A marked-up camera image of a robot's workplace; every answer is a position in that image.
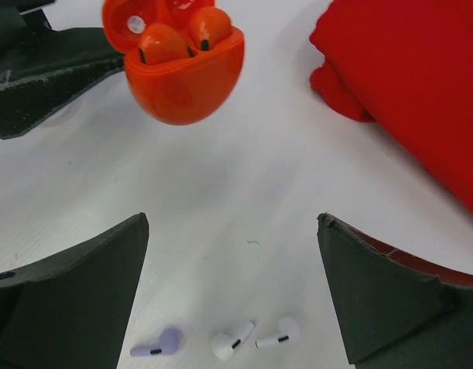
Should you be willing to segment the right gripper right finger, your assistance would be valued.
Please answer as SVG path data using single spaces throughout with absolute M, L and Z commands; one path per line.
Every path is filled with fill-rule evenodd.
M 318 216 L 318 246 L 348 363 L 473 368 L 473 275 Z

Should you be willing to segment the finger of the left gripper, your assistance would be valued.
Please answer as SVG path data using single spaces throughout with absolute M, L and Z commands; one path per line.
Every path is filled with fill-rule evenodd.
M 23 136 L 123 69 L 101 28 L 54 30 L 50 4 L 0 1 L 0 139 Z

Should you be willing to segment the orange earbud charging case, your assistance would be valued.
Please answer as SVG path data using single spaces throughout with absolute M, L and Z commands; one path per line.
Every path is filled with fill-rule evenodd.
M 243 32 L 232 34 L 209 51 L 198 50 L 188 33 L 193 14 L 213 1 L 106 1 L 102 23 L 111 46 L 124 56 L 128 86 L 138 104 L 168 125 L 190 125 L 215 112 L 233 91 L 244 56 Z M 195 56 L 155 65 L 141 62 L 138 44 L 153 23 L 172 27 Z

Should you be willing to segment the orange earbud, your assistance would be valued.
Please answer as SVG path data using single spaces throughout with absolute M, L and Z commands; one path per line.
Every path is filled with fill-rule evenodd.
M 141 62 L 146 65 L 195 56 L 181 34 L 162 23 L 153 23 L 145 29 L 139 40 L 138 52 Z
M 220 8 L 200 8 L 188 23 L 188 33 L 197 49 L 206 52 L 232 34 L 232 21 Z

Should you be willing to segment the white earbud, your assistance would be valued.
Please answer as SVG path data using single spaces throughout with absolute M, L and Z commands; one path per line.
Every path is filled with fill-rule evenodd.
M 269 337 L 261 337 L 255 341 L 257 348 L 270 347 L 295 342 L 300 338 L 301 328 L 291 316 L 283 317 L 278 323 L 278 331 Z
M 217 333 L 211 341 L 214 355 L 220 361 L 228 360 L 248 340 L 254 329 L 255 323 L 249 321 L 243 324 L 232 336 Z

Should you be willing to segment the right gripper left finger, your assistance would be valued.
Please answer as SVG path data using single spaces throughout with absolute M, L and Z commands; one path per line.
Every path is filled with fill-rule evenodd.
M 0 273 L 0 368 L 115 368 L 148 247 L 139 213 Z

